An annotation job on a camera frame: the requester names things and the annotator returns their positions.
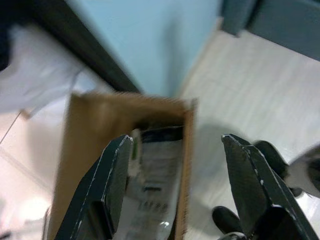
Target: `open cardboard box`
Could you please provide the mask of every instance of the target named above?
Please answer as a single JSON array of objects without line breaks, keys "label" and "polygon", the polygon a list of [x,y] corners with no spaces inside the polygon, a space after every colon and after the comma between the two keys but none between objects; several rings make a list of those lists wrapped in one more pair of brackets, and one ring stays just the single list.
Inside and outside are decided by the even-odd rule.
[{"label": "open cardboard box", "polygon": [[85,173],[114,138],[140,126],[181,126],[183,166],[172,239],[182,240],[187,230],[190,159],[193,149],[194,105],[181,100],[139,94],[72,95],[67,113],[57,172],[48,240],[53,240],[73,194]]}]

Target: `light blue wall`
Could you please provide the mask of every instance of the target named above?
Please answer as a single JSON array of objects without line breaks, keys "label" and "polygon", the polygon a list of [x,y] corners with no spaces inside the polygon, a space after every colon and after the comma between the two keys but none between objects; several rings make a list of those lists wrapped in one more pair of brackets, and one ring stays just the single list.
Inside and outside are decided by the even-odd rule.
[{"label": "light blue wall", "polygon": [[72,0],[147,94],[173,96],[216,24],[221,0]]}]

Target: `tiled floor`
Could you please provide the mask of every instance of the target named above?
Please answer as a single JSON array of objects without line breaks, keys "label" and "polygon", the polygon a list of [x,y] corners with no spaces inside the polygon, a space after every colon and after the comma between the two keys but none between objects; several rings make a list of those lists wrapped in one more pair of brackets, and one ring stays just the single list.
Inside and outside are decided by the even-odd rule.
[{"label": "tiled floor", "polygon": [[[320,62],[248,32],[213,36],[181,94],[199,99],[186,239],[217,239],[212,207],[236,210],[221,134],[270,141],[288,162],[320,142],[319,76]],[[0,115],[0,232],[20,231],[50,204],[67,104],[61,98],[31,119]],[[297,201],[320,235],[319,199]]]}]

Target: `white floor tile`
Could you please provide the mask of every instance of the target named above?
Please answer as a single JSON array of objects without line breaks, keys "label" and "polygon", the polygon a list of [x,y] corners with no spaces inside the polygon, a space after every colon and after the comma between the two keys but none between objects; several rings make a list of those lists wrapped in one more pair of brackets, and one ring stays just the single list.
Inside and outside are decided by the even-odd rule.
[{"label": "white floor tile", "polygon": [[30,119],[20,115],[0,144],[50,191],[59,163],[67,101],[67,97],[56,100]]},{"label": "white floor tile", "polygon": [[4,138],[18,114],[18,112],[0,113],[0,141]]},{"label": "white floor tile", "polygon": [[[273,143],[287,162],[320,142],[320,62],[244,32],[218,31],[185,85],[198,98],[186,239],[217,239],[211,209],[236,211],[221,134]],[[320,199],[298,200],[320,236]]]},{"label": "white floor tile", "polygon": [[19,168],[1,147],[0,165],[0,232],[21,231],[30,221],[43,218],[52,193]]}]

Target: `cardboard box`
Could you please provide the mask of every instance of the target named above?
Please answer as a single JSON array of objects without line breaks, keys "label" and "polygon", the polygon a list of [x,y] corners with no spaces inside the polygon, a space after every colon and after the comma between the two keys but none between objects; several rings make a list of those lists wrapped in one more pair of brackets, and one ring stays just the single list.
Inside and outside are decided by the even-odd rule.
[{"label": "cardboard box", "polygon": [[110,140],[146,125],[184,125],[183,166],[173,227],[175,240],[187,230],[194,105],[177,99],[122,93],[73,95],[67,113],[60,164],[57,172],[48,240],[53,240],[81,178]]}]

